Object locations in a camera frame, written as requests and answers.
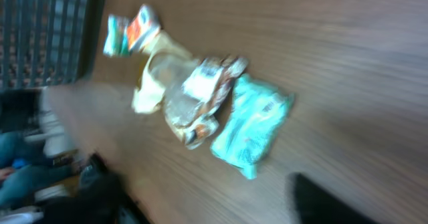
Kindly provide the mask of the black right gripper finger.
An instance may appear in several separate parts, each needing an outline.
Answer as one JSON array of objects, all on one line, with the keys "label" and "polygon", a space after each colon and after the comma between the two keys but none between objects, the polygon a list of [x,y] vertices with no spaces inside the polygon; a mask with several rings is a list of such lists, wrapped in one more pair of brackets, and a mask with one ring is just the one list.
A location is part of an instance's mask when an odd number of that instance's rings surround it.
[{"label": "black right gripper finger", "polygon": [[378,224],[353,209],[303,173],[293,173],[292,204],[302,224]]}]

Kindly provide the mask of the light green wipes packet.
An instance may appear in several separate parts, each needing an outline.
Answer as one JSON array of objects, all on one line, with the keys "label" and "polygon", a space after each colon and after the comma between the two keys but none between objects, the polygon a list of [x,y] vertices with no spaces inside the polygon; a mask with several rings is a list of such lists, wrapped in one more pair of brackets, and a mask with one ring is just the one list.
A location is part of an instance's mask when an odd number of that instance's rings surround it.
[{"label": "light green wipes packet", "polygon": [[229,119],[211,144],[212,154],[245,178],[255,179],[258,163],[269,152],[293,103],[293,94],[283,94],[267,82],[242,75],[233,87]]}]

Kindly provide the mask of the clear brown snack bag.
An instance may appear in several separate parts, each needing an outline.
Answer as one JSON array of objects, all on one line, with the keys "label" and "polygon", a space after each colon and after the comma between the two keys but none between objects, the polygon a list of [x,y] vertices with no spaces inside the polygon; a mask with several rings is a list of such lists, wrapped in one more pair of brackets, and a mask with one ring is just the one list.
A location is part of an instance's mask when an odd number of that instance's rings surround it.
[{"label": "clear brown snack bag", "polygon": [[177,138],[197,148],[217,130],[214,114],[249,61],[240,56],[196,58],[160,32],[143,49],[148,55],[132,108],[137,114],[160,110]]}]

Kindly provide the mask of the orange small carton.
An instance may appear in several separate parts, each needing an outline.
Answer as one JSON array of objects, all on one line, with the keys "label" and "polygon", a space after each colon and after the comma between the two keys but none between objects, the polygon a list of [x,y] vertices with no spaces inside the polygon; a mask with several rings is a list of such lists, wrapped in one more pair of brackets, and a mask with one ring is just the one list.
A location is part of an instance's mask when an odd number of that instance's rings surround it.
[{"label": "orange small carton", "polygon": [[149,5],[142,5],[137,16],[126,28],[129,51],[140,51],[148,45],[161,31],[161,25],[154,10]]}]

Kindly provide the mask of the teal white small carton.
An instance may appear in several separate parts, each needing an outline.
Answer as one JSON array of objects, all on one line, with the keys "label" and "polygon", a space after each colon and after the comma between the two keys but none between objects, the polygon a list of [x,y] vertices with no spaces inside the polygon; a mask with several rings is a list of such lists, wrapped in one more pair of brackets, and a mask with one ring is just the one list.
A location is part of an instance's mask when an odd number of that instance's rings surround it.
[{"label": "teal white small carton", "polygon": [[127,57],[130,55],[126,33],[129,22],[129,19],[126,17],[117,15],[108,16],[108,33],[104,43],[104,55],[110,58]]}]

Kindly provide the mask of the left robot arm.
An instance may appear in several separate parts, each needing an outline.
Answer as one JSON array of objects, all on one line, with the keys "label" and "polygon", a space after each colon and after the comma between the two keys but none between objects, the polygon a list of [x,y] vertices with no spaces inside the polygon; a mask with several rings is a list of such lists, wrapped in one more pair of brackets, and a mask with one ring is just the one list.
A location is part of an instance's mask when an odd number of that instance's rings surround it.
[{"label": "left robot arm", "polygon": [[118,173],[110,171],[98,155],[89,159],[89,170],[80,176],[73,197],[50,198],[12,210],[2,223],[97,224],[143,223],[150,221],[127,194]]}]

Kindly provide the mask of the seated person in jeans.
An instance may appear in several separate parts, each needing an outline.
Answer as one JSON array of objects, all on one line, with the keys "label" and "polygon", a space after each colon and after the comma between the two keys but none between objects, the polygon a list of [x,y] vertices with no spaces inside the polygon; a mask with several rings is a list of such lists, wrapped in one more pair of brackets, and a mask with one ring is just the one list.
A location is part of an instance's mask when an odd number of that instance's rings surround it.
[{"label": "seated person in jeans", "polygon": [[1,207],[16,207],[28,196],[74,175],[72,159],[45,155],[45,141],[28,142],[20,132],[1,135]]}]

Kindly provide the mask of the grey plastic mesh basket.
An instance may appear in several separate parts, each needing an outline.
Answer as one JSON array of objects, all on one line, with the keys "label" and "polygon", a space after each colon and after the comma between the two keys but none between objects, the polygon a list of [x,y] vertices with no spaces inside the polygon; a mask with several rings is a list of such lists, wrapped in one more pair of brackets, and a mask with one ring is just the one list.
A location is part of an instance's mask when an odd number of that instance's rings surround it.
[{"label": "grey plastic mesh basket", "polygon": [[90,75],[105,0],[1,0],[1,90]]}]

